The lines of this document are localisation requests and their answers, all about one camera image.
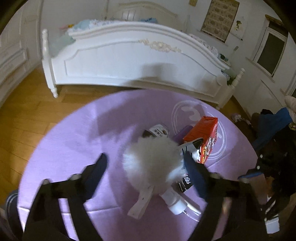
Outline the white bed frame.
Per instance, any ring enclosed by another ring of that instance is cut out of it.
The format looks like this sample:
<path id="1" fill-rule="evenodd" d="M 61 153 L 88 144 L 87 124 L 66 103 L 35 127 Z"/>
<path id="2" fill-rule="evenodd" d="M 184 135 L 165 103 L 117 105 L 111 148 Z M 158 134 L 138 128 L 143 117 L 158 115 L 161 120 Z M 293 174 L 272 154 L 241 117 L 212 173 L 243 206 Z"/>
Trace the white bed frame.
<path id="1" fill-rule="evenodd" d="M 55 57 L 49 31 L 42 31 L 42 65 L 49 90 L 60 85 L 163 89 L 224 107 L 245 70 L 231 83 L 230 69 L 202 41 L 181 31 L 177 17 L 159 5 L 158 24 L 139 20 L 134 9 L 68 31 L 75 42 Z"/>

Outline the white plush cat toy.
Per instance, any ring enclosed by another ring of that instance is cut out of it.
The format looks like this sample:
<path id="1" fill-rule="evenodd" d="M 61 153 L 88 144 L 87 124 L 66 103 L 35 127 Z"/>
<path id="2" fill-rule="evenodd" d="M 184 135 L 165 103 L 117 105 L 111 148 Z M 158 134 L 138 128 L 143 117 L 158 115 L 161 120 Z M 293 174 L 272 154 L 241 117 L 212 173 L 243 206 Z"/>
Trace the white plush cat toy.
<path id="1" fill-rule="evenodd" d="M 154 195 L 160 196 L 174 214 L 185 214 L 196 221 L 201 214 L 173 189 L 174 184 L 191 185 L 184 165 L 185 154 L 196 159 L 203 138 L 178 145 L 167 137 L 139 138 L 123 154 L 123 169 L 132 187 L 138 191 L 137 202 L 128 216 L 141 219 Z"/>

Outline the red snack box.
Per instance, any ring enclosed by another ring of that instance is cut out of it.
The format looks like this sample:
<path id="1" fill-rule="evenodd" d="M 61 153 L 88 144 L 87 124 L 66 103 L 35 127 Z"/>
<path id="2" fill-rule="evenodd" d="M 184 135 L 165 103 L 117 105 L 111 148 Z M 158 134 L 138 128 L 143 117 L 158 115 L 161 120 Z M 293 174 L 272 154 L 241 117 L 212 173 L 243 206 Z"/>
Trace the red snack box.
<path id="1" fill-rule="evenodd" d="M 203 142 L 197 148 L 196 162 L 204 164 L 208 159 L 215 142 L 217 141 L 218 119 L 216 117 L 203 116 L 197 124 L 183 137 L 184 143 L 202 138 Z"/>

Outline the patterned wall hanging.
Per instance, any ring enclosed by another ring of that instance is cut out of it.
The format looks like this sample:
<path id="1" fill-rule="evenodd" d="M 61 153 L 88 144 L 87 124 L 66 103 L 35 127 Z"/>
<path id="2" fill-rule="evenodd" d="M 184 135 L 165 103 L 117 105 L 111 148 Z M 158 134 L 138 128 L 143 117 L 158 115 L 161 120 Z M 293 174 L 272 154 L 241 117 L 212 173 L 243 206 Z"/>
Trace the patterned wall hanging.
<path id="1" fill-rule="evenodd" d="M 225 43 L 239 8 L 239 2 L 212 0 L 201 32 Z"/>

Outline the window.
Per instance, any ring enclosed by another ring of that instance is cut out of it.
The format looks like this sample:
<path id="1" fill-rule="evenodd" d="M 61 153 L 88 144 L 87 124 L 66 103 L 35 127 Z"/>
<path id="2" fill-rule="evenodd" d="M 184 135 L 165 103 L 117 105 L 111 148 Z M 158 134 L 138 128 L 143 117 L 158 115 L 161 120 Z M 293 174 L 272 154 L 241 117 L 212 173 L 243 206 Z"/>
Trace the window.
<path id="1" fill-rule="evenodd" d="M 265 74 L 273 77 L 282 59 L 286 43 L 287 36 L 275 29 L 267 27 L 259 47 L 254 54 L 253 62 Z"/>

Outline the white wardrobe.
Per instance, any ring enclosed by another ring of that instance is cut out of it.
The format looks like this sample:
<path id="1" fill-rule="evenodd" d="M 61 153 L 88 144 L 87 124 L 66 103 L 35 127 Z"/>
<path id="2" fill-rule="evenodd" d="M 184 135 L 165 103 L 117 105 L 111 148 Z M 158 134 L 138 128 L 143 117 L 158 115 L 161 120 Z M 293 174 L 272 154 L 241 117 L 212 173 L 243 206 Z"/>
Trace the white wardrobe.
<path id="1" fill-rule="evenodd" d="M 41 63 L 42 6 L 43 1 L 27 1 L 1 33 L 1 104 Z"/>

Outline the green blanket on bed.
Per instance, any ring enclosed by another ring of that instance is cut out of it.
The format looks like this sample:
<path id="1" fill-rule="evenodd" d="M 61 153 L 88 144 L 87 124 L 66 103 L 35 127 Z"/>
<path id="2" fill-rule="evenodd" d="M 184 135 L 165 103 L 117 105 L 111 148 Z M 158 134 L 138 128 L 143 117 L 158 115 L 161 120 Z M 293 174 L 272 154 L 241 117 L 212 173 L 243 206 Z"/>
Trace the green blanket on bed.
<path id="1" fill-rule="evenodd" d="M 56 40 L 54 40 L 50 45 L 50 52 L 52 57 L 55 57 L 59 54 L 60 51 L 62 51 L 67 46 L 73 44 L 75 40 L 69 36 L 68 33 L 63 34 Z"/>

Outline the purple tablecloth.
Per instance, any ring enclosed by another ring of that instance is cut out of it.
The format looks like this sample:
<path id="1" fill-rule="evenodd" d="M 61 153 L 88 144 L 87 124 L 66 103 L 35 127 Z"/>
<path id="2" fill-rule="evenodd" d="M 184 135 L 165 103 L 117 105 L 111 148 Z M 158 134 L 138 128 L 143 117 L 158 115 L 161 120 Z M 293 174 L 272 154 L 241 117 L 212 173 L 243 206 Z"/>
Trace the purple tablecloth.
<path id="1" fill-rule="evenodd" d="M 108 167 L 86 210 L 104 240 L 187 240 L 196 222 L 174 215 L 163 199 L 151 199 L 144 216 L 128 216 L 138 193 L 122 168 L 125 148 L 154 125 L 170 137 L 203 116 L 218 119 L 217 141 L 206 161 L 211 172 L 236 180 L 253 168 L 257 156 L 245 135 L 215 108 L 190 96 L 161 90 L 126 90 L 78 109 L 51 129 L 33 152 L 18 188 L 18 213 L 24 225 L 44 179 L 67 180 L 107 154 Z"/>

